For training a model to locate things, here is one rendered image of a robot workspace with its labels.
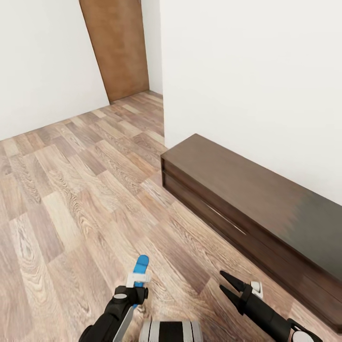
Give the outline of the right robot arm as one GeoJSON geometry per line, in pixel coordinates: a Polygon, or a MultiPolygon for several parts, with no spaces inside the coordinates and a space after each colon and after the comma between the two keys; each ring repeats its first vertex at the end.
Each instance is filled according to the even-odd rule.
{"type": "Polygon", "coordinates": [[[223,270],[220,274],[238,291],[243,292],[241,298],[229,289],[220,285],[220,289],[243,316],[246,314],[262,330],[276,342],[287,342],[291,329],[294,330],[292,342],[323,342],[316,334],[307,330],[291,318],[286,320],[263,299],[262,283],[251,281],[250,284],[230,275],[223,270]]]}

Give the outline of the robot trunk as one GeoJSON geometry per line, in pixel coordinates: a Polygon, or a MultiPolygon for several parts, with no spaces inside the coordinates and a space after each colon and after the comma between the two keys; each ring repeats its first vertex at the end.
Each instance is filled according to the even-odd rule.
{"type": "Polygon", "coordinates": [[[139,342],[203,342],[197,321],[146,321],[139,342]]]}

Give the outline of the sandal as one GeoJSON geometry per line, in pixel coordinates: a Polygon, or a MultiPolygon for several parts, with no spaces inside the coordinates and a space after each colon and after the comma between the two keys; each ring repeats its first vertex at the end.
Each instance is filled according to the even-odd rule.
{"type": "MultiPolygon", "coordinates": [[[[149,264],[149,258],[146,255],[140,255],[133,270],[135,274],[145,274],[147,266],[149,264]]],[[[143,287],[143,283],[135,283],[135,286],[143,287]]],[[[136,308],[137,304],[133,305],[133,308],[136,308]]]]}

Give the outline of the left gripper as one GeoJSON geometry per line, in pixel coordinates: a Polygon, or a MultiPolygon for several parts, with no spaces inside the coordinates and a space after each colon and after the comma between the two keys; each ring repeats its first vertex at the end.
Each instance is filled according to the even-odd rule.
{"type": "Polygon", "coordinates": [[[130,292],[133,296],[133,304],[142,305],[144,299],[148,299],[148,288],[136,286],[134,288],[120,285],[116,289],[116,293],[130,292]]]}

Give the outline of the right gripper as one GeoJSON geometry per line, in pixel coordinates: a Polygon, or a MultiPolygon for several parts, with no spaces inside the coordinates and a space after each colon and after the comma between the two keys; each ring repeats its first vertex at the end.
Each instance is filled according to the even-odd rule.
{"type": "Polygon", "coordinates": [[[266,333],[270,328],[274,309],[262,301],[258,296],[252,293],[253,287],[242,280],[230,275],[223,270],[220,274],[238,291],[243,292],[241,298],[231,292],[229,289],[220,285],[220,289],[227,296],[227,298],[238,309],[238,312],[243,316],[246,314],[252,321],[254,321],[266,333]]]}

